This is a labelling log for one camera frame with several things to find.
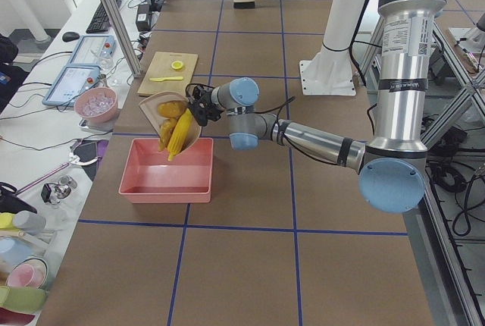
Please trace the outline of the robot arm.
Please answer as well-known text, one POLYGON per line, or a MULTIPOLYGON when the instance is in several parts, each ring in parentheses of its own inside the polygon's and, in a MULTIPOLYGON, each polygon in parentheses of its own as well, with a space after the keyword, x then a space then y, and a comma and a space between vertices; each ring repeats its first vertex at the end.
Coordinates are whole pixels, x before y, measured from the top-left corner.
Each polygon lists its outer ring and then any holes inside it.
MULTIPOLYGON (((356 95, 352 44, 367 1, 333 0, 320 51, 299 63, 305 95, 356 95)), ((315 161, 351 168, 366 202, 383 212, 407 212, 425 193, 427 147, 421 141, 421 121, 434 20, 445 5, 446 0, 378 0, 381 69, 374 132, 366 142, 283 119, 278 111, 257 111, 260 89, 248 77, 217 87, 189 84, 189 110, 201 126, 226 115, 234 149, 254 149, 268 139, 315 161)))

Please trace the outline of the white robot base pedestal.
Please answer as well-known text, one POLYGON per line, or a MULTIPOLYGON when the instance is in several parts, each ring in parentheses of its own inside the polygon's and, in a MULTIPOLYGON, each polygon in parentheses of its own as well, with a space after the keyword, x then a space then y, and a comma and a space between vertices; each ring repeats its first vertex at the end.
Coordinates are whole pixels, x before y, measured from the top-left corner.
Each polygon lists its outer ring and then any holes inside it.
POLYGON ((321 50, 300 61, 302 93, 306 96, 354 96, 350 46, 365 0, 333 0, 321 50))

